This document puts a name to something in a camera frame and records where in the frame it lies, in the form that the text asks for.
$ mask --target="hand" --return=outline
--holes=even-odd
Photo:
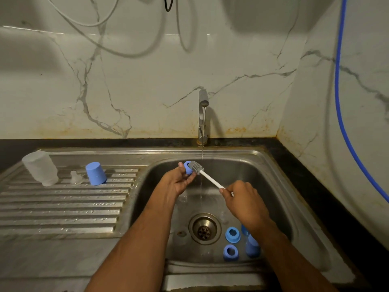
[[[186,170],[182,162],[178,163],[178,167],[170,170],[164,174],[161,178],[161,181],[156,186],[162,190],[165,188],[167,194],[174,197],[174,201],[177,197],[184,192],[186,187],[193,181],[196,177],[196,173],[192,173],[190,176],[186,174]]]
[[[249,182],[238,180],[227,189],[221,188],[219,191],[226,200],[228,209],[251,234],[261,232],[271,222],[265,203]]]

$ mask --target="black granite counter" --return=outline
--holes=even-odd
[[[0,140],[0,171],[38,148],[53,147],[191,147],[192,138],[147,139],[27,139]],[[208,146],[264,146],[318,217],[326,234],[357,275],[353,285],[341,291],[387,290],[389,251],[276,138],[212,138]]]

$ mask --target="person's right hand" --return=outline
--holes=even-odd
[[[259,233],[271,222],[265,203],[249,182],[238,180],[227,189],[221,188],[219,191],[226,200],[228,209],[251,234]]]

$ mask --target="black cable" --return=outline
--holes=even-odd
[[[167,3],[167,1],[165,0],[165,9],[166,9],[166,12],[169,12],[170,9],[172,9],[172,5],[173,5],[173,0],[170,2],[170,6],[169,6],[169,9],[168,9],[168,3]]]

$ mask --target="cable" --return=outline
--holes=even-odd
[[[361,169],[361,171],[366,176],[366,178],[370,181],[372,186],[374,186],[374,188],[381,194],[381,196],[389,203],[388,194],[374,180],[374,178],[370,175],[370,173],[367,171],[366,167],[363,165],[363,163],[359,159],[357,153],[355,152],[355,150],[350,142],[350,139],[348,138],[346,129],[344,128],[344,124],[343,124],[342,112],[340,110],[340,102],[339,102],[339,70],[340,70],[340,53],[341,53],[341,49],[342,49],[344,21],[345,21],[345,17],[346,17],[346,7],[347,7],[347,0],[342,0],[342,9],[341,9],[341,13],[340,13],[340,24],[339,24],[339,35],[338,35],[338,46],[337,46],[337,58],[335,61],[335,106],[336,106],[336,110],[337,110],[338,123],[339,123],[340,131],[342,132],[342,135],[343,135],[343,139],[348,147],[348,150],[350,151],[355,162],[357,163],[358,167]]]
[[[94,27],[94,26],[99,26],[100,24],[103,24],[105,23],[110,17],[111,15],[114,13],[115,9],[116,9],[116,6],[118,5],[118,2],[119,0],[116,0],[115,3],[114,3],[114,6],[112,7],[111,11],[109,12],[109,14],[103,18],[102,20],[96,22],[96,23],[91,23],[91,24],[87,24],[87,23],[81,23],[81,22],[78,22],[72,18],[70,18],[69,16],[67,16],[65,13],[63,13],[60,9],[57,8],[57,6],[54,5],[54,3],[51,1],[51,0],[47,0],[51,6],[54,7],[54,9],[62,15],[63,18],[66,18],[67,20],[71,21],[72,23],[75,23],[75,24],[78,24],[79,26],[86,26],[86,27]]]
[[[167,3],[167,1],[165,0],[165,9],[166,9],[166,12],[169,12],[170,9],[172,9],[172,5],[173,5],[173,0],[170,2],[170,6],[169,6],[169,9],[168,9],[168,3]]]

